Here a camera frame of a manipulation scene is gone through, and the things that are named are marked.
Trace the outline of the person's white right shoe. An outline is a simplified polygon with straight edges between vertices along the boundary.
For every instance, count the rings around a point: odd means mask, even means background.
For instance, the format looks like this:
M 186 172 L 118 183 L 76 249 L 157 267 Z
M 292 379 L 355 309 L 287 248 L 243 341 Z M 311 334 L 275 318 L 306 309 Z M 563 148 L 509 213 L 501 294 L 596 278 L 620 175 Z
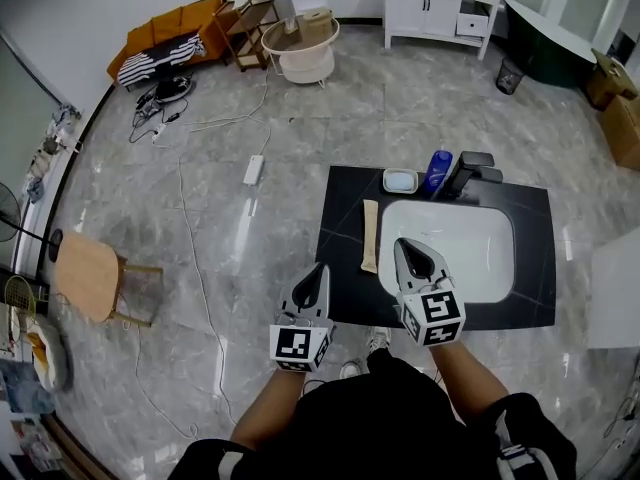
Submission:
M 387 327 L 374 326 L 370 329 L 367 340 L 367 352 L 371 355 L 377 351 L 388 352 L 391 344 L 391 331 Z

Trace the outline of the white bathroom cabinet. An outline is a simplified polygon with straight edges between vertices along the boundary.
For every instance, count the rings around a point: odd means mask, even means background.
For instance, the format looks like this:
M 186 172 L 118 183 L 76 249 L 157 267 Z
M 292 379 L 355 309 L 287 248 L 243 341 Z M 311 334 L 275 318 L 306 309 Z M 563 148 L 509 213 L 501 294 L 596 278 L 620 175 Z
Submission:
M 502 0 L 384 0 L 384 48 L 397 37 L 473 47 L 483 60 Z

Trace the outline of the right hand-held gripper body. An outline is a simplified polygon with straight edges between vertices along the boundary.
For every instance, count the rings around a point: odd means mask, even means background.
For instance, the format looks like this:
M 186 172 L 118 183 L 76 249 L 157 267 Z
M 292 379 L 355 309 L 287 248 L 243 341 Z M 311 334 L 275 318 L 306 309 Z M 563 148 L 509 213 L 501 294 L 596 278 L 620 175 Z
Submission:
M 401 324 L 415 344 L 434 347 L 456 342 L 466 321 L 464 303 L 450 277 L 396 296 Z

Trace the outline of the white sink basin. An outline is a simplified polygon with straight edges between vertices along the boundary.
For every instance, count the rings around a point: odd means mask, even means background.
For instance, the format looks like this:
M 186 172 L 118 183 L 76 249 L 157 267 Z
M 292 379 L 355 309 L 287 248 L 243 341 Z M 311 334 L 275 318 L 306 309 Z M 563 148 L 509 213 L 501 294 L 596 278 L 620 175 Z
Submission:
M 399 200 L 382 214 L 378 278 L 387 293 L 399 292 L 393 247 L 397 239 L 418 240 L 440 253 L 459 298 L 497 303 L 514 284 L 511 221 L 493 208 Z

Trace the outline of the black round device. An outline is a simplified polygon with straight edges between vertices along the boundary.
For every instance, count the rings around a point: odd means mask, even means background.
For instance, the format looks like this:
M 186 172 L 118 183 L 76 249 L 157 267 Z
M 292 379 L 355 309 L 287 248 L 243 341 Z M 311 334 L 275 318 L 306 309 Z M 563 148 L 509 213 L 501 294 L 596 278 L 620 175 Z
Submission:
M 191 76 L 176 76 L 160 81 L 155 89 L 154 99 L 159 103 L 170 103 L 186 96 L 192 89 Z

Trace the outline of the person's right forearm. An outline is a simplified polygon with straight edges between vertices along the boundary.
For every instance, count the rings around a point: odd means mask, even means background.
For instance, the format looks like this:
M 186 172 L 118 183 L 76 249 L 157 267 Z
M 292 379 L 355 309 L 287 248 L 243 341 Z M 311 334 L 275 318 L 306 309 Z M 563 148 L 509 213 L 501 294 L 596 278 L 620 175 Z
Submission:
M 479 419 L 509 395 L 501 381 L 457 341 L 430 348 L 449 399 L 465 424 Z

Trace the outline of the grey pet bed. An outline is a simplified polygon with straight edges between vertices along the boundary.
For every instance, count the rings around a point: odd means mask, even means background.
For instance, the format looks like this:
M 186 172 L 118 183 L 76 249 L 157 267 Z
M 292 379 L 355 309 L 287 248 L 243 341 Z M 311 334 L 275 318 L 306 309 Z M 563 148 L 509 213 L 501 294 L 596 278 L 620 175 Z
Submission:
M 26 337 L 33 354 L 33 366 L 43 388 L 50 393 L 64 390 L 69 369 L 67 353 L 58 330 L 45 316 L 36 314 Z

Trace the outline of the black faucet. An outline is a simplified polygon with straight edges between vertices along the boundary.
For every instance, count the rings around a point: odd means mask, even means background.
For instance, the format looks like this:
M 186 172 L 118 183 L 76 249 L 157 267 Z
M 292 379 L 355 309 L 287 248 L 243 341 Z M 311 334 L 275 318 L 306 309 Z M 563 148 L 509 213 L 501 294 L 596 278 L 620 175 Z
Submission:
M 500 184 L 503 173 L 495 168 L 492 154 L 485 152 L 462 151 L 449 177 L 440 192 L 445 199 L 459 197 L 470 179 Z

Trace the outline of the person's left forearm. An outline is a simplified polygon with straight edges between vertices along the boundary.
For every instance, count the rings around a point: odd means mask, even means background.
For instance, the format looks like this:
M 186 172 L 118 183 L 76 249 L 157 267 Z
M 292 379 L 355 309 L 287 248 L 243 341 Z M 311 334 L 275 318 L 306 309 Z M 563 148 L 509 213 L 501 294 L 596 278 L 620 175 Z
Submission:
M 275 370 L 235 425 L 230 441 L 258 450 L 279 437 L 293 418 L 305 378 L 304 372 Z

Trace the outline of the person's black clothing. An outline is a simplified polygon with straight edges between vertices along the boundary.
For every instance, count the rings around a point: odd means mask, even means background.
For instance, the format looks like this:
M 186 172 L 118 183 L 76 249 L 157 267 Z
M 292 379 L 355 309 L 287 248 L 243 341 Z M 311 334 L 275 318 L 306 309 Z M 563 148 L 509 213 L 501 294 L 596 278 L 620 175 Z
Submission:
M 527 393 L 465 424 L 443 378 L 390 351 L 302 393 L 286 430 L 251 450 L 191 443 L 168 480 L 576 480 L 577 451 Z

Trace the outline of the orange sofa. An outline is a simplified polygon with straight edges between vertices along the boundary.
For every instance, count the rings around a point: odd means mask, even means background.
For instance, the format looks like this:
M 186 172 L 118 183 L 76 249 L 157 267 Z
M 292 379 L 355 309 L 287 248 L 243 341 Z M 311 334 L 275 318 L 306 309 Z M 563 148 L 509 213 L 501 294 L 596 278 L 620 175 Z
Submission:
M 213 15 L 220 5 L 221 0 L 200 0 L 157 15 L 132 29 L 127 35 L 127 43 L 107 67 L 107 74 L 119 85 L 116 82 L 116 72 L 129 56 L 186 34 L 198 34 L 207 54 L 204 57 L 194 56 L 187 63 L 159 71 L 146 80 L 169 75 L 181 66 L 222 59 L 228 47 L 213 20 Z

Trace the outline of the wooden stool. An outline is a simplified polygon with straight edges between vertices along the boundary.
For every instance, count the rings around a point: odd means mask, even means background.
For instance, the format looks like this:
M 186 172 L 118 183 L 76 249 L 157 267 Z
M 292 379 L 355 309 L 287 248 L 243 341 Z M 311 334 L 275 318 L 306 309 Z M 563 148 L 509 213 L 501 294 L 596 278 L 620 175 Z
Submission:
M 59 246 L 54 268 L 55 286 L 68 302 L 96 323 L 110 319 L 150 328 L 150 321 L 117 310 L 124 274 L 163 274 L 159 267 L 130 264 L 109 245 L 77 232 L 67 232 Z

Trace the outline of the blue bottle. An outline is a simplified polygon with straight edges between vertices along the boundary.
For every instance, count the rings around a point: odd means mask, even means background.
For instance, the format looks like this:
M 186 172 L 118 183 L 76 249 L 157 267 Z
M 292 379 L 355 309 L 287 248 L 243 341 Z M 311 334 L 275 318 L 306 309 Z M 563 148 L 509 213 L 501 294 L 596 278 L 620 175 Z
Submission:
M 436 193 L 444 181 L 452 159 L 452 153 L 447 150 L 437 150 L 432 155 L 422 184 L 423 192 L 428 198 Z

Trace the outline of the white square tub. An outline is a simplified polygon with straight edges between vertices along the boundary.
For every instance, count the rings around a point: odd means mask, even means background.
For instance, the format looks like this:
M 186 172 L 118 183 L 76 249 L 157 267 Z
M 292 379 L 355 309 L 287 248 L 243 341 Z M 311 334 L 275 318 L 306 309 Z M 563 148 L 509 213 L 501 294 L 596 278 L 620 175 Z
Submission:
M 587 347 L 640 347 L 640 226 L 594 251 L 591 289 Z

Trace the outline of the beige paper cone wrapper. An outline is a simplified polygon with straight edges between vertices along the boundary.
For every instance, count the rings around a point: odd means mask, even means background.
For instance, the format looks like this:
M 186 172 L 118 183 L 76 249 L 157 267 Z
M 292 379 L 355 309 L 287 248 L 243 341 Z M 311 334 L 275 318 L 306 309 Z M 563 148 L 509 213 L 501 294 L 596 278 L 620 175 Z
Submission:
M 377 201 L 363 200 L 364 239 L 361 269 L 371 274 L 378 272 L 376 253 L 378 213 L 379 204 Z

